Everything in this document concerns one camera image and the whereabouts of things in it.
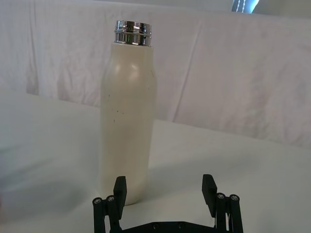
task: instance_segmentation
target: bottle body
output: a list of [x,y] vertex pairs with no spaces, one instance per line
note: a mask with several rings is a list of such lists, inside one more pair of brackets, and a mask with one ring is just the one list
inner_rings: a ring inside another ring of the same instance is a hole
[[153,48],[113,43],[101,87],[101,195],[112,194],[126,176],[126,204],[138,201],[146,185],[155,113]]

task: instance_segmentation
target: bottle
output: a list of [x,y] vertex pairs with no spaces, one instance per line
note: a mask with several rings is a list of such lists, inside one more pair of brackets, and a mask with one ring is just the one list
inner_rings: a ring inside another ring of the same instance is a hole
[[116,39],[101,86],[101,195],[112,194],[118,176],[126,176],[125,204],[137,202],[147,181],[155,114],[151,26],[117,21]]

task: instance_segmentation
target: bolt head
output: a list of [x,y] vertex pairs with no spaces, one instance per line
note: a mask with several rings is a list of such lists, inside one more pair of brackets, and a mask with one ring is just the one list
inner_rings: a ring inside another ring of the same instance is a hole
[[221,194],[221,193],[218,194],[217,197],[218,197],[219,199],[224,199],[224,198],[225,198],[225,196],[224,196],[223,194]]
[[95,203],[95,204],[98,204],[99,202],[101,202],[101,200],[100,200],[99,198],[97,198],[97,199],[94,200],[94,203]]
[[231,196],[232,200],[239,200],[239,198],[237,196]]
[[108,197],[107,201],[113,201],[114,199],[114,197]]

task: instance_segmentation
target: table surface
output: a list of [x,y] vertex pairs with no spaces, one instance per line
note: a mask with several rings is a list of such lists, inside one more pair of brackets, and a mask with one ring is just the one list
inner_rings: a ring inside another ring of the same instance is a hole
[[[1,233],[93,232],[99,109],[0,90]],[[121,225],[213,226],[202,175],[241,197],[246,233],[310,232],[311,151],[155,121],[148,188]]]

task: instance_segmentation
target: metal bottle cap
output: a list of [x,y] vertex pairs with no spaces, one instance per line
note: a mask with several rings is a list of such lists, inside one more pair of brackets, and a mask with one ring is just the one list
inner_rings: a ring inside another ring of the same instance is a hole
[[146,23],[118,20],[116,24],[116,43],[150,46],[151,25]]

